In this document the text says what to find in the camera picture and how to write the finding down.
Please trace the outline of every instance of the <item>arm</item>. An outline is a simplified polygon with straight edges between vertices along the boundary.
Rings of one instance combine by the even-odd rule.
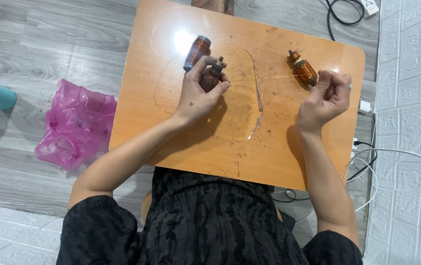
[[[322,145],[322,126],[349,106],[350,75],[319,71],[319,82],[299,109],[300,133],[307,171],[308,193],[317,214],[317,232],[340,233],[356,245],[356,216],[346,187]]]
[[[178,107],[171,118],[114,148],[91,164],[73,184],[68,208],[88,197],[113,196],[113,190],[134,174],[156,150],[210,112],[230,86],[224,74],[221,76],[223,82],[209,93],[199,86],[201,76],[208,71],[205,70],[207,65],[216,61],[214,57],[203,56],[184,76]]]

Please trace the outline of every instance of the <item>person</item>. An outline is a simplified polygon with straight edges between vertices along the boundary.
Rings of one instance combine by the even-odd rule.
[[[104,154],[78,177],[63,222],[58,265],[362,264],[353,202],[320,136],[322,126],[349,106],[350,75],[319,71],[318,84],[297,116],[317,217],[317,234],[303,249],[278,219],[263,184],[167,169],[160,181],[154,175],[142,232],[137,232],[136,218],[113,199],[114,189],[164,143],[210,112],[228,90],[225,74],[209,93],[199,86],[206,67],[216,61],[203,56],[184,76],[178,107],[169,119]]]

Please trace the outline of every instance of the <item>white power adapter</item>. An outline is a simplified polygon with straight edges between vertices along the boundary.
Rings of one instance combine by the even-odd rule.
[[[359,101],[358,112],[366,114],[371,111],[372,111],[371,104],[369,102],[362,101],[362,100]]]

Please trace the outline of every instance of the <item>spool of copper wire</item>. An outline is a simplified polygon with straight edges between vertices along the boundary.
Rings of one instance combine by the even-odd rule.
[[[186,60],[184,61],[183,69],[186,72],[189,72],[194,65],[199,61],[199,59],[206,55],[211,55],[211,41],[202,36],[197,36],[197,39],[194,41],[193,45],[189,49],[189,53],[186,56]]]
[[[297,51],[289,50],[289,56],[287,61],[292,64],[296,76],[305,84],[305,85],[317,85],[317,74],[312,66],[306,60],[301,60],[301,56]]]

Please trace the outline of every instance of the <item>wooden table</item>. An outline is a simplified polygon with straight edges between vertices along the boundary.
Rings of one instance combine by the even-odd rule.
[[[184,58],[198,35],[209,38],[212,55],[228,63],[224,72],[231,87],[207,117],[147,164],[307,190],[293,125],[309,91],[287,64],[290,49],[316,71],[352,76],[348,111],[322,131],[325,148],[344,173],[365,65],[360,48],[166,0],[143,0],[137,8],[110,149],[170,117],[178,105]],[[247,141],[261,114],[260,128]]]

